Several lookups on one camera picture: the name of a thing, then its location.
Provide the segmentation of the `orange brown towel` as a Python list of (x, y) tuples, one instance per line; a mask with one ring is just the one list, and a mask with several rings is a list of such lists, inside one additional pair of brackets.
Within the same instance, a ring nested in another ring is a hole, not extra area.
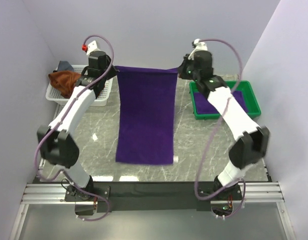
[(48, 77), (51, 86), (58, 90), (62, 97), (69, 99), (81, 74), (64, 70), (50, 73)]

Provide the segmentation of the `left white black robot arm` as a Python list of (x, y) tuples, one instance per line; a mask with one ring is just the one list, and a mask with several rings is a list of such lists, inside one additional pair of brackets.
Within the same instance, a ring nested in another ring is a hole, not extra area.
[(112, 59), (104, 51), (95, 49), (88, 53), (88, 65), (75, 83), (73, 93), (58, 116), (37, 131), (37, 155), (51, 165), (59, 167), (69, 181), (67, 193), (82, 201), (95, 196), (92, 177), (79, 162), (79, 147), (73, 139), (86, 110), (95, 102), (108, 80), (117, 75)]

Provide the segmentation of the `white plastic basket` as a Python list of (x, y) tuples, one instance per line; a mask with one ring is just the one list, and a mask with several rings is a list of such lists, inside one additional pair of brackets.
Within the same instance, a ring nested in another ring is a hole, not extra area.
[[(73, 67), (75, 72), (81, 73), (82, 70), (84, 69), (85, 65), (72, 65), (72, 67)], [(111, 92), (112, 82), (113, 82), (113, 78), (106, 81), (104, 89), (99, 94), (97, 99), (91, 104), (91, 106), (93, 106), (93, 107), (106, 106), (107, 100), (109, 99), (109, 95), (110, 95), (110, 92)], [(55, 103), (62, 105), (62, 106), (66, 105), (66, 103), (68, 101), (68, 99), (62, 97), (61, 94), (60, 94), (60, 91), (58, 91), (57, 89), (52, 87), (50, 83), (47, 86), (45, 98), (48, 101), (55, 102)]]

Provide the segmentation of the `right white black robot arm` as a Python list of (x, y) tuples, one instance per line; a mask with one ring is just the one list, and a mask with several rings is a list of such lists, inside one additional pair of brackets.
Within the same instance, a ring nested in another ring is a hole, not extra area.
[(213, 73), (212, 62), (209, 51), (193, 51), (183, 57), (178, 74), (181, 79), (195, 82), (198, 92), (219, 112), (235, 139), (229, 162), (214, 179), (214, 195), (224, 200), (231, 194), (231, 186), (266, 155), (270, 131), (248, 116), (226, 82)]

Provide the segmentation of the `black base beam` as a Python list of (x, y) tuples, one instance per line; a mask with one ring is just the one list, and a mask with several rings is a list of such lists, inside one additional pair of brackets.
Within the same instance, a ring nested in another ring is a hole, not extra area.
[(69, 185), (65, 202), (76, 202), (78, 215), (92, 215), (110, 211), (197, 210), (211, 211), (211, 201), (200, 201), (194, 193), (194, 184), (183, 182), (94, 182), (94, 195), (83, 194)]

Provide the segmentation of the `green plastic tray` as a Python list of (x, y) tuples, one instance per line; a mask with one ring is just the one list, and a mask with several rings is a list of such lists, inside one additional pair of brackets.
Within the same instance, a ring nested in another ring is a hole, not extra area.
[[(194, 92), (198, 92), (198, 89), (196, 87), (196, 84), (194, 82), (189, 83), (189, 88), (190, 88), (190, 95), (191, 95), (191, 100), (192, 100), (192, 106), (193, 106), (193, 114), (195, 116), (196, 120), (215, 120), (217, 119), (220, 114), (198, 114), (196, 111), (196, 106), (194, 102)], [(235, 91), (241, 91), (246, 103), (246, 106), (248, 108), (247, 114), (250, 118), (254, 119), (257, 118), (261, 115), (261, 109), (258, 105), (257, 99), (255, 97), (255, 94), (253, 92), (252, 86), (248, 81), (241, 81)]]

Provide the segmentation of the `folded purple towel in tray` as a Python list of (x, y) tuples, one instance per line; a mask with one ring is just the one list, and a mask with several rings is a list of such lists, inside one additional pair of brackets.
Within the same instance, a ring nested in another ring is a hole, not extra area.
[[(211, 105), (204, 96), (199, 92), (194, 92), (194, 102), (196, 106), (196, 111), (198, 114), (205, 115), (205, 114), (218, 114), (219, 112), (215, 109), (213, 105)], [(245, 112), (249, 112), (246, 106), (243, 94), (241, 91), (235, 91), (233, 93), (234, 98), (239, 103), (239, 105), (244, 109)]]

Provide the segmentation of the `grey towel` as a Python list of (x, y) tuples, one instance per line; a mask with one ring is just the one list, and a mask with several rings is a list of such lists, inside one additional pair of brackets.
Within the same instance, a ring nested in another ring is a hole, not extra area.
[(65, 61), (65, 60), (60, 60), (59, 63), (58, 63), (58, 66), (56, 68), (56, 70), (54, 70), (53, 72), (63, 72), (63, 71), (74, 71), (74, 68), (72, 67), (72, 65), (68, 62), (68, 61)]

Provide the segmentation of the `purple towel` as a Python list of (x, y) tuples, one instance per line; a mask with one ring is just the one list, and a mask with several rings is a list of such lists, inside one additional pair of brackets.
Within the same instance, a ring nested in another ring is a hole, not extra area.
[[(205, 115), (205, 114), (218, 114), (219, 112), (215, 109), (213, 105), (211, 105), (204, 96), (199, 92), (194, 92), (194, 102), (196, 106), (196, 111), (198, 114)], [(244, 109), (245, 112), (249, 112), (246, 106), (243, 94), (241, 91), (235, 91), (233, 93), (234, 98), (239, 103), (239, 105)]]
[(115, 161), (171, 165), (177, 70), (118, 66), (119, 133)]

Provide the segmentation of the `aluminium frame rail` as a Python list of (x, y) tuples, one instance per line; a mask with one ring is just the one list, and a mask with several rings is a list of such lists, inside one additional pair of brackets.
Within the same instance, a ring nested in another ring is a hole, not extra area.
[[(20, 207), (14, 221), (10, 234), (10, 239), (19, 239), (23, 223), (28, 211), (29, 205), (51, 205), (51, 204), (74, 204), (74, 205), (92, 205), (93, 201), (67, 200), (69, 196), (59, 183), (32, 183), (27, 184), (20, 202)], [(296, 235), (291, 224), (285, 200), (277, 182), (248, 182), (246, 183), (245, 202), (251, 203), (276, 203), (279, 215), (287, 239), (295, 240)]]

